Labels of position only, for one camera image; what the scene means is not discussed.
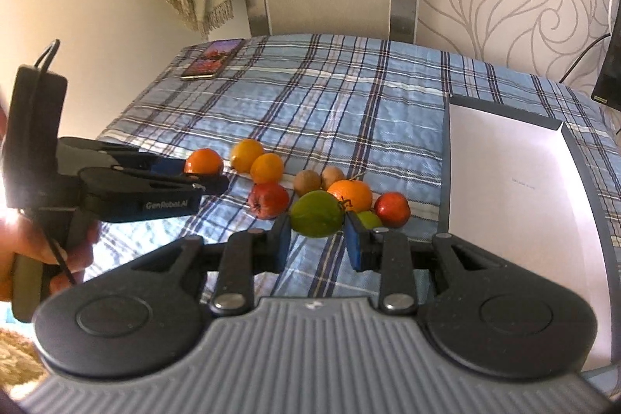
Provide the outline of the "person's left hand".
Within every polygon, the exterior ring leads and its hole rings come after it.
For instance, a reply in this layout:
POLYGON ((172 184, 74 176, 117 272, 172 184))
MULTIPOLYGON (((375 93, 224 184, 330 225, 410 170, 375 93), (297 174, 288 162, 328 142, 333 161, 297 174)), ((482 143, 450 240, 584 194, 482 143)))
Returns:
MULTIPOLYGON (((93 222, 85 238, 71 252, 62 252, 65 264, 76 282, 82 282, 87 267, 93 263, 93 246, 99 242, 101 225, 93 222)), ((33 258, 44 264, 56 265, 49 242, 41 228, 17 212, 1 217, 1 300, 11 301, 13 290, 13 268, 17 255, 33 258)))

